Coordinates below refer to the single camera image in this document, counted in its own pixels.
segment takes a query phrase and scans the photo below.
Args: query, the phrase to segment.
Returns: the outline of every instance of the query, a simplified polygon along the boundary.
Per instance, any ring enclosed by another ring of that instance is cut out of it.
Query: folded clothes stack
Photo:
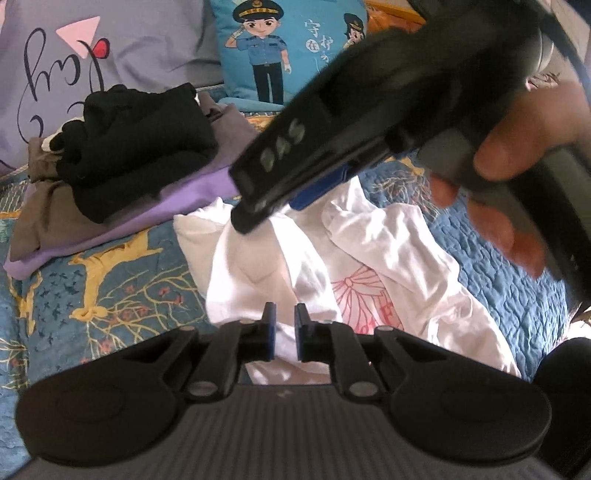
[[[31,185],[4,265],[16,279],[70,255],[188,213],[236,190],[228,166],[256,130],[190,84],[164,93],[117,85],[89,95],[84,117],[28,147]]]

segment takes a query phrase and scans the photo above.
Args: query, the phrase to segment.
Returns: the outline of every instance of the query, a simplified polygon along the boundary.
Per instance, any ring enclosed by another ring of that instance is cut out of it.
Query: pink graphic print
[[[403,330],[390,295],[371,268],[363,266],[332,287],[343,320],[355,333],[372,333],[378,325]]]

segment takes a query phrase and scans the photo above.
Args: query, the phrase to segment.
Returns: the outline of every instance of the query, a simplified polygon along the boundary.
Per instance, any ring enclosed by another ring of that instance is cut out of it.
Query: black clothing
[[[186,83],[163,93],[116,85],[91,93],[84,121],[66,123],[50,143],[57,172],[79,210],[96,223],[201,169],[217,153],[209,119]]]

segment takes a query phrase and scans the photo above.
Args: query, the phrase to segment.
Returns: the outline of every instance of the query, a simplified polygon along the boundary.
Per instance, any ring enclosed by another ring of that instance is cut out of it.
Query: quilted bedspread
[[[263,128],[270,117],[250,121]],[[433,235],[461,266],[460,281],[491,312],[531,378],[568,322],[564,286],[529,279],[483,242],[465,200],[433,206],[425,171],[414,157],[360,175],[378,206],[419,205]],[[21,208],[26,172],[0,180],[0,257]],[[14,424],[18,394],[33,382],[181,325],[211,329],[172,222],[59,258],[27,281],[0,271],[0,478],[27,461]]]

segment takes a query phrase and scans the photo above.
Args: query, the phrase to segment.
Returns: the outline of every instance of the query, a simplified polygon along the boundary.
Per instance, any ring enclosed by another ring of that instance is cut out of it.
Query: blue pillow
[[[338,53],[365,38],[361,0],[211,0],[226,91],[287,103]]]

